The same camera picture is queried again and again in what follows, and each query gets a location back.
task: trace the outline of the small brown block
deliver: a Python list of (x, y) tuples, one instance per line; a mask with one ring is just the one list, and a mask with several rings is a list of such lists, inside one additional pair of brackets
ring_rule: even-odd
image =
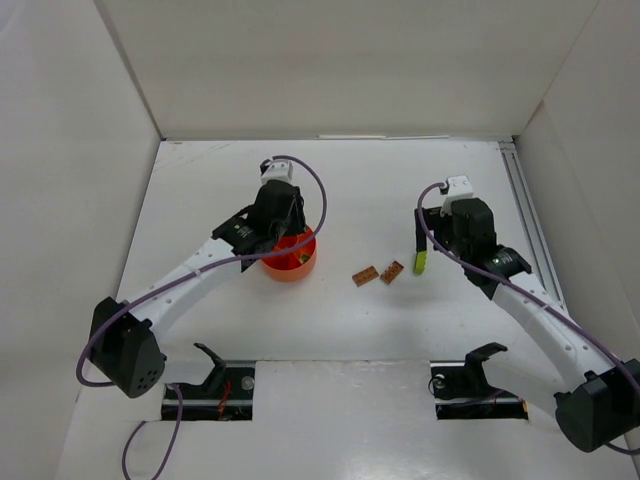
[(393, 263), (391, 265), (389, 265), (389, 268), (387, 268), (384, 273), (382, 275), (380, 275), (380, 279), (386, 283), (387, 285), (389, 285), (391, 282), (393, 282), (393, 280), (400, 275), (400, 272), (402, 271), (404, 267), (402, 265), (400, 265), (398, 262), (396, 262), (395, 260), (393, 261)]
[(378, 278), (378, 271), (375, 267), (365, 268), (363, 271), (356, 273), (353, 277), (353, 281), (356, 282), (356, 285), (361, 287), (365, 283), (370, 282), (371, 280)]

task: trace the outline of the orange bowl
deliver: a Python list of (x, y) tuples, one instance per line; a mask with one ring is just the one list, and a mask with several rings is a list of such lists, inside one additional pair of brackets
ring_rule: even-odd
[[(278, 250), (294, 247), (309, 238), (312, 233), (313, 230), (307, 226), (307, 231), (302, 235), (282, 237), (273, 248), (273, 251), (276, 252)], [(304, 277), (309, 275), (315, 264), (315, 238), (304, 247), (286, 255), (262, 259), (262, 266), (264, 267), (265, 272), (267, 272), (267, 275), (278, 282), (297, 282), (298, 280), (302, 280)]]

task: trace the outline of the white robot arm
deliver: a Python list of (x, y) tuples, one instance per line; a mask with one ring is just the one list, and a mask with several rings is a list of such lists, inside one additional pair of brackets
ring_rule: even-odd
[(497, 243), (493, 214), (474, 198), (466, 176), (437, 186), (445, 195), (442, 207), (415, 211), (418, 254), (426, 250), (426, 227), (437, 249), (460, 260), (467, 279), (522, 326), (561, 380), (551, 383), (516, 366), (513, 358), (505, 362), (500, 356), (509, 355), (502, 353), (507, 348), (493, 343), (470, 352), (457, 367), (432, 362), (436, 397), (482, 398), (506, 390), (555, 416), (565, 436), (586, 452), (639, 426), (640, 401), (625, 374), (640, 379), (640, 362), (626, 362), (622, 372), (610, 353), (605, 355), (601, 346), (585, 338), (588, 335), (580, 335), (579, 327), (570, 328), (576, 324), (566, 312), (562, 317), (568, 325), (550, 313), (558, 307), (529, 264)]
[[(96, 306), (89, 359), (128, 397), (137, 398), (158, 382), (202, 385), (205, 391), (219, 387), (225, 364), (205, 345), (195, 344), (205, 355), (168, 356), (159, 343), (211, 290), (271, 252), (283, 236), (306, 230), (304, 201), (300, 189), (291, 185), (291, 162), (263, 163), (261, 179), (255, 202), (217, 227), (181, 265), (132, 297), (135, 300), (118, 303), (108, 297)], [(81, 383), (88, 383), (81, 364), (76, 373)]]

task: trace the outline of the purple cable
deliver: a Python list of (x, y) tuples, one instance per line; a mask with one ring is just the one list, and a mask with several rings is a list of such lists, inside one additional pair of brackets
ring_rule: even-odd
[[(420, 197), (418, 198), (418, 209), (419, 209), (419, 211), (422, 211), (422, 203), (424, 201), (424, 197), (426, 197), (427, 194), (431, 190), (433, 190), (435, 188), (444, 188), (444, 187), (446, 187), (446, 185), (444, 183), (438, 182), (438, 183), (434, 183), (433, 185), (430, 185), (427, 188), (425, 188), (424, 191), (420, 194)], [(497, 275), (494, 275), (493, 273), (487, 272), (487, 271), (482, 270), (482, 269), (480, 269), (480, 268), (478, 268), (478, 267), (476, 267), (474, 265), (471, 265), (470, 263), (467, 263), (464, 260), (460, 260), (455, 255), (453, 255), (452, 253), (448, 252), (442, 245), (440, 245), (440, 243), (435, 239), (433, 234), (429, 231), (429, 228), (427, 227), (427, 222), (424, 219), (424, 215), (418, 215), (418, 220), (420, 221), (420, 225), (422, 226), (422, 230), (424, 230), (425, 235), (427, 236), (427, 238), (429, 238), (431, 243), (433, 243), (434, 248), (436, 250), (439, 250), (441, 253), (443, 253), (447, 258), (449, 258), (450, 260), (453, 260), (457, 264), (461, 265), (463, 268), (465, 268), (465, 269), (467, 269), (467, 270), (469, 270), (469, 271), (471, 271), (473, 273), (477, 273), (478, 275), (482, 275), (483, 277), (488, 278), (489, 280), (492, 280), (494, 282), (498, 282), (499, 284), (504, 285), (505, 287), (508, 287), (508, 288), (518, 292), (519, 294), (523, 295), (524, 297), (526, 297), (527, 299), (529, 299), (530, 301), (532, 301), (533, 303), (535, 303), (536, 305), (538, 305), (540, 307), (547, 307), (547, 303), (546, 302), (544, 302), (543, 300), (539, 299), (535, 295), (531, 294), (530, 292), (528, 292), (524, 288), (521, 288), (518, 285), (514, 285), (509, 280), (506, 280), (506, 279), (501, 278), (501, 277), (499, 277)], [(629, 373), (629, 371), (624, 367), (624, 364), (620, 361), (620, 359), (618, 359), (618, 357), (611, 350), (609, 350), (602, 342), (600, 342), (600, 340), (598, 340), (596, 337), (594, 337), (591, 333), (589, 333), (588, 331), (584, 330), (582, 327), (576, 325), (572, 320), (570, 320), (569, 318), (564, 316), (561, 312), (558, 312), (556, 309), (551, 308), (551, 307), (546, 308), (546, 310), (551, 315), (556, 317), (565, 326), (567, 326), (568, 328), (570, 328), (571, 330), (576, 332), (578, 335), (580, 335), (582, 338), (584, 338), (585, 340), (590, 342), (592, 345), (594, 345), (598, 350), (600, 350), (600, 352), (605, 357), (607, 357), (611, 361), (611, 363), (613, 363), (613, 365), (618, 370), (620, 370), (620, 373), (622, 373), (622, 376), (631, 385), (631, 388), (633, 389), (634, 393), (638, 396), (638, 398), (640, 398), (640, 384), (638, 384), (636, 379), (633, 378), (633, 375), (631, 375)], [(614, 450), (614, 451), (616, 451), (618, 453), (623, 453), (625, 455), (640, 455), (640, 448), (637, 448), (637, 449), (634, 449), (634, 450), (627, 450), (627, 449), (624, 449), (624, 448), (616, 447), (615, 445), (612, 445), (610, 443), (607, 443), (606, 445), (607, 445), (607, 447), (609, 447), (610, 449), (612, 449), (612, 450)]]
[[(167, 451), (164, 454), (164, 458), (162, 459), (160, 468), (158, 468), (158, 471), (155, 473), (155, 475), (151, 477), (151, 480), (157, 480), (158, 478), (160, 478), (160, 475), (162, 475), (162, 471), (164, 470), (164, 467), (167, 465), (167, 461), (169, 460), (169, 455), (171, 455), (171, 450), (173, 450), (173, 444), (176, 443), (176, 437), (178, 436), (178, 430), (180, 429), (180, 422), (182, 421), (182, 409), (184, 408), (182, 392), (180, 391), (180, 387), (177, 383), (172, 383), (171, 388), (176, 392), (176, 395), (178, 397), (178, 413), (176, 414), (176, 424), (173, 427), (173, 434), (171, 435), (171, 440), (169, 441), (169, 446), (167, 447)], [(129, 475), (129, 471), (127, 470), (127, 453), (129, 452), (129, 447), (131, 446), (133, 437), (136, 436), (136, 434), (142, 427), (145, 426), (146, 423), (146, 421), (140, 422), (135, 430), (131, 432), (129, 439), (124, 446), (124, 450), (122, 451), (122, 473), (124, 474), (124, 478), (126, 480), (132, 480), (131, 476)]]
[[(280, 255), (286, 255), (288, 253), (292, 253), (295, 252), (296, 250), (300, 249), (301, 247), (305, 246), (306, 244), (308, 244), (309, 242), (311, 242), (316, 235), (318, 235), (318, 232), (320, 232), (320, 230), (322, 229), (322, 226), (324, 225), (324, 220), (327, 216), (327, 192), (324, 188), (324, 184), (322, 183), (322, 180), (320, 180), (320, 177), (318, 176), (318, 174), (309, 166), (307, 165), (305, 162), (303, 162), (302, 160), (295, 158), (295, 157), (290, 157), (289, 155), (276, 155), (274, 157), (272, 157), (272, 161), (278, 161), (278, 160), (290, 160), (294, 163), (297, 163), (299, 165), (301, 165), (302, 167), (304, 167), (305, 170), (307, 170), (311, 176), (314, 178), (314, 180), (316, 181), (316, 183), (318, 184), (318, 187), (320, 188), (320, 193), (322, 194), (322, 214), (320, 215), (320, 220), (318, 221), (318, 225), (316, 227), (316, 229), (314, 230), (314, 232), (307, 237), (305, 240), (303, 240), (302, 242), (300, 242), (299, 244), (291, 247), (291, 248), (287, 248), (284, 250), (278, 250), (275, 252), (267, 252), (267, 253), (256, 253), (256, 254), (252, 254), (252, 255), (240, 255), (238, 257), (230, 257), (230, 258), (225, 258), (223, 260), (217, 260), (215, 262), (212, 262), (208, 265), (205, 265), (204, 267), (202, 267), (200, 269), (200, 273), (204, 273), (207, 272), (213, 268), (216, 267), (220, 267), (222, 265), (226, 265), (228, 263), (233, 263), (233, 262), (241, 262), (243, 260), (260, 260), (262, 258), (271, 258), (271, 257), (278, 257)], [(142, 297), (134, 300), (133, 302), (129, 303), (128, 305), (126, 305), (125, 307), (123, 307), (121, 310), (119, 310), (117, 313), (113, 314), (111, 317), (109, 317), (109, 319), (104, 322), (100, 328), (98, 328), (98, 330), (96, 330), (96, 332), (91, 336), (91, 338), (89, 339), (89, 341), (87, 342), (87, 344), (85, 345), (85, 347), (82, 349), (82, 353), (80, 354), (80, 358), (78, 359), (78, 364), (76, 365), (76, 378), (78, 379), (78, 382), (80, 382), (82, 385), (84, 385), (85, 387), (111, 387), (113, 386), (112, 382), (92, 382), (90, 380), (87, 380), (83, 373), (82, 373), (82, 369), (84, 367), (84, 362), (87, 360), (87, 358), (89, 358), (89, 355), (91, 354), (91, 349), (93, 348), (93, 346), (96, 344), (96, 342), (98, 341), (98, 339), (100, 337), (102, 337), (102, 335), (104, 335), (104, 333), (109, 329), (109, 327), (111, 327), (111, 325), (113, 325), (120, 317), (122, 317), (125, 313), (133, 310), (134, 308), (136, 308), (137, 306), (143, 304), (144, 302), (152, 299), (153, 297), (160, 295), (161, 293), (166, 292), (167, 290), (171, 290), (172, 288), (188, 281), (191, 280), (192, 278), (195, 278), (198, 274), (196, 272), (192, 272), (189, 273), (187, 275), (184, 275), (172, 282), (167, 283), (166, 285), (163, 285), (162, 287), (156, 288), (155, 290), (143, 295)]]

